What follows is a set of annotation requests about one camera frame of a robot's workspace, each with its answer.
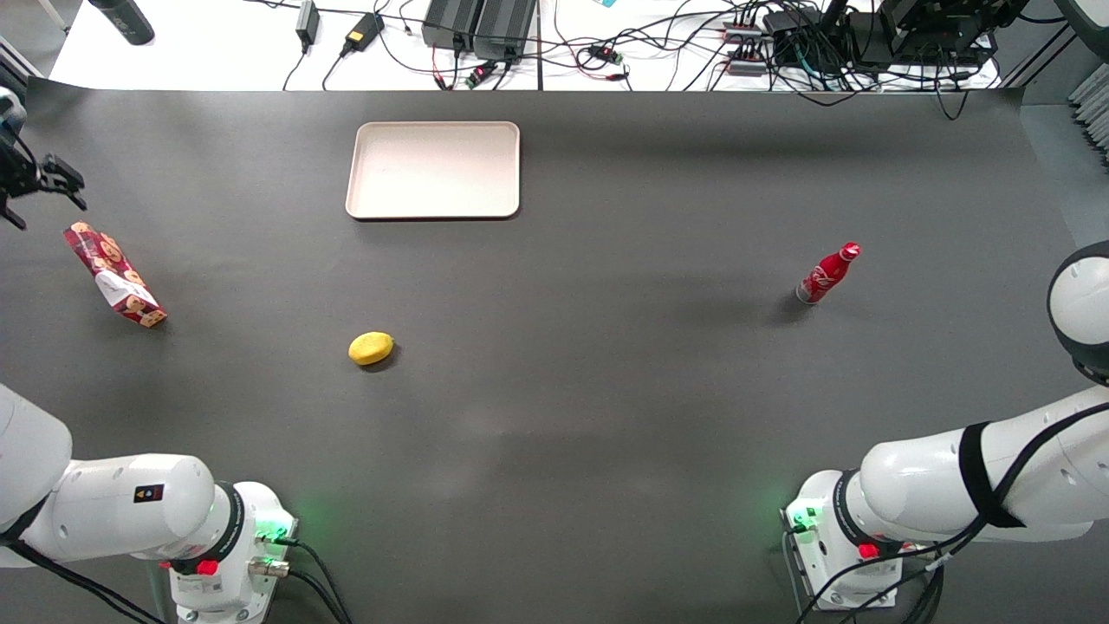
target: black strap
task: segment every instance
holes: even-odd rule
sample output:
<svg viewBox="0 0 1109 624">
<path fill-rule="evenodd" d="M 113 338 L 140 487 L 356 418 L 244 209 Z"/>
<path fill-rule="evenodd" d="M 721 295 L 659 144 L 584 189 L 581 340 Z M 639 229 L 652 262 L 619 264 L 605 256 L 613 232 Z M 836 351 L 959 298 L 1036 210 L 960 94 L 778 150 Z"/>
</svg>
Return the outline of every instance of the black strap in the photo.
<svg viewBox="0 0 1109 624">
<path fill-rule="evenodd" d="M 963 430 L 963 440 L 959 441 L 959 473 L 963 475 L 963 485 L 966 487 L 974 508 L 989 524 L 999 529 L 1025 526 L 1025 523 L 1001 507 L 1001 501 L 989 484 L 986 460 L 981 456 L 981 432 L 987 426 L 989 421 Z"/>
<path fill-rule="evenodd" d="M 193 559 L 171 560 L 170 565 L 180 574 L 196 574 L 196 564 L 205 560 L 223 561 L 231 553 L 231 550 L 235 548 L 235 542 L 238 541 L 238 536 L 243 533 L 243 498 L 235 490 L 235 487 L 226 481 L 217 481 L 215 485 L 227 494 L 227 501 L 231 503 L 231 513 L 227 514 L 227 529 L 224 530 L 220 540 L 203 554 Z"/>
<path fill-rule="evenodd" d="M 39 518 L 39 512 L 42 511 L 43 505 L 47 504 L 47 499 L 50 494 L 47 494 L 39 501 L 33 508 L 27 510 L 19 518 L 16 519 L 16 523 L 8 528 L 8 531 L 0 533 L 0 548 L 10 549 L 13 544 L 19 543 L 19 539 L 27 531 L 27 528 L 34 522 L 34 519 Z"/>
</svg>

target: coca-cola bottle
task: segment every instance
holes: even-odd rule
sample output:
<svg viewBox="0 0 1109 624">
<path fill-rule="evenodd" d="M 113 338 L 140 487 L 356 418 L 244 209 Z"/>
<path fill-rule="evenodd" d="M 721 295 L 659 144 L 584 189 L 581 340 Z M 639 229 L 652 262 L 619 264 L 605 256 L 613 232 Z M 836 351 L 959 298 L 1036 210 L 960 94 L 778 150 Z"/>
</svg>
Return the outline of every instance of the coca-cola bottle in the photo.
<svg viewBox="0 0 1109 624">
<path fill-rule="evenodd" d="M 838 252 L 821 259 L 797 286 L 797 298 L 810 305 L 823 298 L 847 274 L 851 260 L 858 257 L 861 250 L 858 243 L 847 243 Z"/>
</svg>

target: black mat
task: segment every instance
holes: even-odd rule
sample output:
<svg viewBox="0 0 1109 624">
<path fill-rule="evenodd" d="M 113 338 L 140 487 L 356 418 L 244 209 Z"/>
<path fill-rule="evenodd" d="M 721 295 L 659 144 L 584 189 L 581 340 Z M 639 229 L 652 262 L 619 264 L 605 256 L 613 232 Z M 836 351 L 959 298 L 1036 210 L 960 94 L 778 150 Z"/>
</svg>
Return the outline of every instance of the black mat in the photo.
<svg viewBox="0 0 1109 624">
<path fill-rule="evenodd" d="M 62 239 L 82 215 L 17 201 L 0 380 L 78 458 L 271 485 L 359 624 L 788 624 L 776 514 L 810 473 L 1083 388 L 1044 304 L 1074 244 L 1016 106 L 38 82 L 26 137 L 85 175 L 171 317 L 113 315 Z M 515 218 L 344 213 L 359 124 L 469 119 L 521 129 Z M 847 239 L 847 280 L 800 308 Z M 346 349 L 372 330 L 400 350 L 366 371 Z M 1105 621 L 1107 546 L 968 549 L 936 622 Z M 133 560 L 80 570 L 149 601 Z M 0 586 L 6 623 L 119 621 L 40 572 Z M 283 584 L 272 622 L 325 620 Z"/>
</svg>

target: chip bag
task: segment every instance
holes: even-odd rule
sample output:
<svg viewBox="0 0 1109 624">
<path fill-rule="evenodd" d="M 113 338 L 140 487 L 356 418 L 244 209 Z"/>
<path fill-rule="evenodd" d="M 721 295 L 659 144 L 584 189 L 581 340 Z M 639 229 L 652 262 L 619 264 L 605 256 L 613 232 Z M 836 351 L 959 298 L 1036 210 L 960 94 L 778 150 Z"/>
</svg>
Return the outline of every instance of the chip bag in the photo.
<svg viewBox="0 0 1109 624">
<path fill-rule="evenodd" d="M 100 293 L 119 315 L 144 328 L 152 328 L 167 317 L 114 238 L 84 221 L 70 225 L 64 233 L 70 247 L 92 273 Z"/>
</svg>

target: yellow lemon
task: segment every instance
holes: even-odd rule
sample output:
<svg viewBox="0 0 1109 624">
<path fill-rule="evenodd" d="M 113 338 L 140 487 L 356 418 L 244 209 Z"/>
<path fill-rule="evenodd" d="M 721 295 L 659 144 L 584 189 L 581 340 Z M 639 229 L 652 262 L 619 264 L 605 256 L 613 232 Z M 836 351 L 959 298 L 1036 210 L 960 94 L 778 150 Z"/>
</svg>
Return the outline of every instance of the yellow lemon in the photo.
<svg viewBox="0 0 1109 624">
<path fill-rule="evenodd" d="M 393 352 L 393 337 L 381 333 L 369 333 L 354 339 L 347 356 L 354 360 L 355 365 L 365 367 L 374 362 L 380 362 Z"/>
</svg>

